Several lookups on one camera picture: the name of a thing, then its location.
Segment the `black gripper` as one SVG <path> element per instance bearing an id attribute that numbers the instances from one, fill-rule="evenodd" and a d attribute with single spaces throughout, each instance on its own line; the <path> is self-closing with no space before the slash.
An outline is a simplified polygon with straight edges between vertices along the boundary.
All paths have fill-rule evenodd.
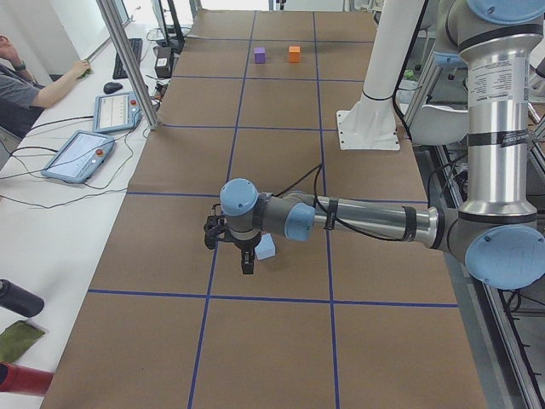
<path id="1" fill-rule="evenodd" d="M 243 274 L 254 273 L 255 248 L 261 242 L 261 232 L 250 230 L 230 231 L 232 242 L 241 250 L 241 268 Z"/>

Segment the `operator forearm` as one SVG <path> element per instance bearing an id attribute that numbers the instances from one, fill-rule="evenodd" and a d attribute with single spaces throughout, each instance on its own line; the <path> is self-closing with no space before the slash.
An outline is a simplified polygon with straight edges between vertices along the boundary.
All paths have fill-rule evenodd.
<path id="1" fill-rule="evenodd" d="M 68 72 L 60 79 L 40 89 L 31 102 L 32 107 L 51 108 L 64 99 L 75 87 L 77 76 Z"/>

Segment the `operator hand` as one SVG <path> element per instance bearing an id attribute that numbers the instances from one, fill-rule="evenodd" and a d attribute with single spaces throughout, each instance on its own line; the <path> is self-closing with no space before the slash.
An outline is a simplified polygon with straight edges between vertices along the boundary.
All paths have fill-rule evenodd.
<path id="1" fill-rule="evenodd" d="M 88 60 L 78 60 L 73 64 L 67 75 L 74 79 L 81 79 L 91 72 L 92 67 Z"/>

